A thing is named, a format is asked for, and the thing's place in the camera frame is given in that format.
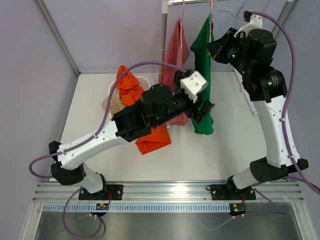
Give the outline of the beige t shirt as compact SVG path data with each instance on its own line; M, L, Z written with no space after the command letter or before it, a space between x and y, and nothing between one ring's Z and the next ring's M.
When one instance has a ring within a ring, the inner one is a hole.
M108 97L106 97L101 104L101 107L104 110L107 109L107 103L108 103ZM123 110L124 108L125 108L125 106L122 104L122 101L119 97L117 97L117 96L111 97L109 110L108 110L110 113L112 113L112 114L118 113L121 110Z

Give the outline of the orange t shirt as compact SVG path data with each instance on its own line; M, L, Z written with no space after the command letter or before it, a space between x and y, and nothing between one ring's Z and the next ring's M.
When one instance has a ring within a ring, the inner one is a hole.
M122 79L116 84L119 96L116 97L112 103L112 112L115 114L124 107L133 105L142 96L145 91L139 80L131 73L126 73ZM171 139L165 125L151 130L151 134L140 137L135 142L138 150L142 155L156 151L160 148L166 147L171 144Z

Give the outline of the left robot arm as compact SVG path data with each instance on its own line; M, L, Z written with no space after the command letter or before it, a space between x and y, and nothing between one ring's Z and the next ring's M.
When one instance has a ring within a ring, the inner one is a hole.
M199 124L214 107L209 100L200 102L200 94L209 83L198 71L177 71L174 83L175 92L164 84L151 86L135 103L113 114L96 131L76 141L69 144L51 142L52 177L63 186L78 185L95 199L103 199L108 192L105 177L88 168L85 161L110 148L147 136L181 114Z

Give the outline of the light blue hanger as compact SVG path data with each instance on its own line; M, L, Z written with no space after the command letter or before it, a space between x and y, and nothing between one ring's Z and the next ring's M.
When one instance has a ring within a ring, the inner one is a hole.
M222 36L230 28L239 29L246 22L243 13L247 7L247 0L214 0L213 1L213 33Z

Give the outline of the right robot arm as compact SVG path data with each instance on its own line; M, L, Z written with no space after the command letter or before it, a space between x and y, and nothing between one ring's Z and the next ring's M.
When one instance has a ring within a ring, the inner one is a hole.
M288 112L289 98L285 77L271 66L277 42L264 29L253 29L244 37L235 28L206 45L212 59L232 65L242 76L242 86L257 111L266 145L266 156L252 161L248 168L230 176L226 193L237 199L259 183L276 181L290 173L305 170L308 160L295 149Z

